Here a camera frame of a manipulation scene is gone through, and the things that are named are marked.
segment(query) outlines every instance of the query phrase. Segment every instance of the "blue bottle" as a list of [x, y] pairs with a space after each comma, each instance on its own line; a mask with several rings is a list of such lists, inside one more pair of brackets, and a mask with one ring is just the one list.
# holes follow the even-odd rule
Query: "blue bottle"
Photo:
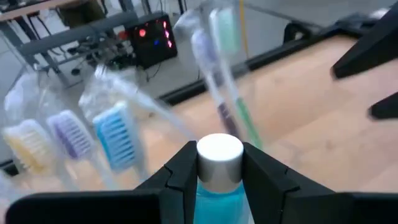
[[229, 134], [198, 141], [198, 188], [194, 224], [246, 224], [249, 207], [241, 181], [242, 142]]

